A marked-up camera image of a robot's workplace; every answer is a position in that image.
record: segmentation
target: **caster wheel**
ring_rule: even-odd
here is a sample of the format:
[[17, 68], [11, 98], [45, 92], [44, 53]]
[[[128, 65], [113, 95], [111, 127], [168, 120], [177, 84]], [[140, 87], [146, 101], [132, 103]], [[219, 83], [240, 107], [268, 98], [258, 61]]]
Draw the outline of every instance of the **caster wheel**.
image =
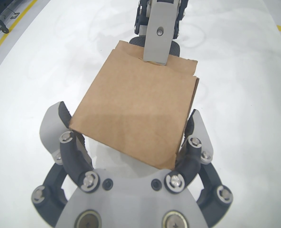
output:
[[3, 28], [3, 29], [1, 29], [1, 30], [2, 30], [2, 32], [3, 32], [4, 34], [8, 34], [8, 33], [9, 33], [8, 28]]

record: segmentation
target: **brown cardboard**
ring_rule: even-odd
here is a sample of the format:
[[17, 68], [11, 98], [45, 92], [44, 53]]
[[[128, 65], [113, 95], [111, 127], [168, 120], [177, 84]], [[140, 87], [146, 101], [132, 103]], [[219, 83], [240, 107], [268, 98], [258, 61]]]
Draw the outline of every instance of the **brown cardboard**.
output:
[[70, 128], [158, 169], [173, 169], [198, 79], [196, 61], [141, 60], [120, 41], [74, 113]]

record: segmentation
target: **gray metal plate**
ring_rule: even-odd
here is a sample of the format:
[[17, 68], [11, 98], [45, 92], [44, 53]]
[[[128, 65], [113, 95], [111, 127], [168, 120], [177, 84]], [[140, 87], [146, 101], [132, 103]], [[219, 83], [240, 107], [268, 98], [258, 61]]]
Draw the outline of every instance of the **gray metal plate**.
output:
[[211, 162], [213, 159], [213, 147], [200, 112], [198, 110], [195, 110], [192, 115], [192, 118], [194, 120], [194, 131], [191, 137], [198, 138], [201, 141], [202, 151], [206, 151], [209, 153], [209, 155], [211, 156]]
[[[166, 65], [174, 34], [178, 4], [179, 0], [174, 0], [174, 3], [152, 0], [144, 48], [145, 62]], [[157, 34], [159, 28], [163, 29], [162, 35]]]
[[[145, 178], [113, 177], [106, 170], [94, 170], [101, 179], [98, 190], [94, 193], [84, 193], [76, 189], [65, 206], [56, 228], [73, 228], [78, 216], [86, 210], [98, 212], [102, 220], [102, 228], [158, 228], [162, 227], [164, 215], [172, 210], [182, 213], [189, 227], [208, 228], [198, 205], [185, 189], [174, 195], [164, 186], [164, 177], [169, 170], [160, 170]], [[113, 188], [105, 191], [102, 182], [111, 178]], [[151, 181], [159, 179], [162, 189], [154, 191]]]

